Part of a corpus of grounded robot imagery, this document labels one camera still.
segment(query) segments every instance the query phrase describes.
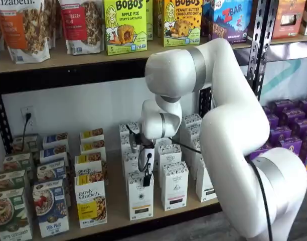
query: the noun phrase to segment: green bobo's box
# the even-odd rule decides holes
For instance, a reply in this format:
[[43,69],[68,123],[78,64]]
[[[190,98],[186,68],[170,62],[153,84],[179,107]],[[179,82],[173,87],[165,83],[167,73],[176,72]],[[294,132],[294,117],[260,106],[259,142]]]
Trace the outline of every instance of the green bobo's box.
[[108,55],[147,50],[145,0],[105,0]]

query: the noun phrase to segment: granola bag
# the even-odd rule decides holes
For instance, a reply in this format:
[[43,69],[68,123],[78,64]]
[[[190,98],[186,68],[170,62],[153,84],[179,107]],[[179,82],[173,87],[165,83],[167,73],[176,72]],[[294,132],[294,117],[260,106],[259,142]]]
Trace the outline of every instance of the granola bag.
[[50,58],[44,6],[44,0],[0,0],[0,27],[17,64]]
[[68,54],[93,54],[104,50],[102,0],[59,0]]

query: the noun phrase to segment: floor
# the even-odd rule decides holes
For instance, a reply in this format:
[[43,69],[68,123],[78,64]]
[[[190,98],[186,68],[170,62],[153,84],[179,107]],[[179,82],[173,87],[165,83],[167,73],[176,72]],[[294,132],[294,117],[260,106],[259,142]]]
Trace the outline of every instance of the floor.
[[[226,220],[216,213],[156,231],[122,239],[121,241],[244,241]],[[289,241],[307,241],[307,193],[292,226]]]

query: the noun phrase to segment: white robotic arm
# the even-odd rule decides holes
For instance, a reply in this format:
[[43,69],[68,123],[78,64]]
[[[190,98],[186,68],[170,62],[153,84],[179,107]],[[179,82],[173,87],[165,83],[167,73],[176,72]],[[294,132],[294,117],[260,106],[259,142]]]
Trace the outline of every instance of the white robotic arm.
[[[259,182],[244,156],[266,142],[269,124],[230,44],[216,39],[189,50],[153,54],[145,78],[150,91],[159,95],[156,108],[152,107],[154,103],[150,108],[147,103],[142,107],[142,131],[149,139],[160,138],[163,125],[165,136],[175,134],[182,118],[180,97],[212,83],[216,108],[204,116],[200,134],[208,173],[222,209],[236,230],[252,240],[268,240]],[[162,112],[174,117],[164,119]],[[294,153],[282,148],[260,155],[253,163],[264,186],[273,240],[287,240],[306,192],[305,167]]]

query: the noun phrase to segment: power outlet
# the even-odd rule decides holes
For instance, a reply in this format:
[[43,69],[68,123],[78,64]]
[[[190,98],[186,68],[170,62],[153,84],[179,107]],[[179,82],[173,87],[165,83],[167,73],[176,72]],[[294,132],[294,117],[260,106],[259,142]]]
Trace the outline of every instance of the power outlet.
[[21,108],[21,114],[22,114],[22,119],[23,119],[24,124],[26,122],[26,114],[27,113],[31,113],[31,118],[29,119],[25,133],[26,134],[38,133],[37,122],[36,122],[36,119],[35,119],[33,106],[27,106],[27,107]]

